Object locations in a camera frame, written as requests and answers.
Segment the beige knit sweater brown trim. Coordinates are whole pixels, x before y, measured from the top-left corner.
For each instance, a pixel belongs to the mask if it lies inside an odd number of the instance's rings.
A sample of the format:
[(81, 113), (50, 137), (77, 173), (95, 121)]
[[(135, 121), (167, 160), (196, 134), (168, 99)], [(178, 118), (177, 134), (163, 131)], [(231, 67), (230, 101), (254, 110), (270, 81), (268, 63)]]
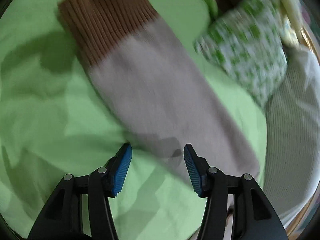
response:
[(259, 174), (245, 136), (149, 0), (64, 0), (59, 13), (101, 98), (171, 172), (188, 179), (191, 144), (226, 174)]

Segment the striped grey white duvet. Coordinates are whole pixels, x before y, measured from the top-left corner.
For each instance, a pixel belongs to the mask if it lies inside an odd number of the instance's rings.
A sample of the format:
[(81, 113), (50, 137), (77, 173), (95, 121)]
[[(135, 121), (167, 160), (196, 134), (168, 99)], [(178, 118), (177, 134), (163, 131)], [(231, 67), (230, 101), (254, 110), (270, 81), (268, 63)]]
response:
[(319, 63), (304, 46), (286, 55), (285, 77), (266, 105), (263, 187), (284, 227), (319, 184)]

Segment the light green bed sheet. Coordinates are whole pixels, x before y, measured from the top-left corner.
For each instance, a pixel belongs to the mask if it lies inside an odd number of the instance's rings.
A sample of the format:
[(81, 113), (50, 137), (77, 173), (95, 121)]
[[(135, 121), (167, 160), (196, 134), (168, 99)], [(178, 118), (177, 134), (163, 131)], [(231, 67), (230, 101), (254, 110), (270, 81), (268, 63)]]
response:
[[(1, 17), (1, 214), (22, 237), (60, 179), (91, 173), (131, 140), (95, 93), (61, 0), (13, 0)], [(251, 97), (193, 43), (218, 14), (217, 0), (149, 0), (165, 19), (265, 165), (266, 119)], [(205, 200), (132, 143), (121, 193), (110, 201), (120, 239), (188, 239)]]

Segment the green white patterned pillow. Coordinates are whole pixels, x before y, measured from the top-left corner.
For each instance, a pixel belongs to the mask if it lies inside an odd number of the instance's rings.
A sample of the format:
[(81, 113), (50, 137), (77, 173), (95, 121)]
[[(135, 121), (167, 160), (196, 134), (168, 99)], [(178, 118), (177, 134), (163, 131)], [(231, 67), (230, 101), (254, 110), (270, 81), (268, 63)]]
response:
[(279, 8), (280, 0), (242, 0), (194, 43), (199, 54), (221, 67), (261, 108), (287, 70)]

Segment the yellow cartoon print blanket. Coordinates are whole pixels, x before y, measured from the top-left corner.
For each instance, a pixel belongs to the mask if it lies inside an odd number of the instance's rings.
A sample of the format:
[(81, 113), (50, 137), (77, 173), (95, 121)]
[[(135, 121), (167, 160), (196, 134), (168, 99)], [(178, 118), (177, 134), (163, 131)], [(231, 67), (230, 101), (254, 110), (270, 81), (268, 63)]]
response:
[(298, 47), (304, 42), (300, 0), (244, 0), (241, 4), (254, 18), (264, 15), (278, 26), (282, 42)]

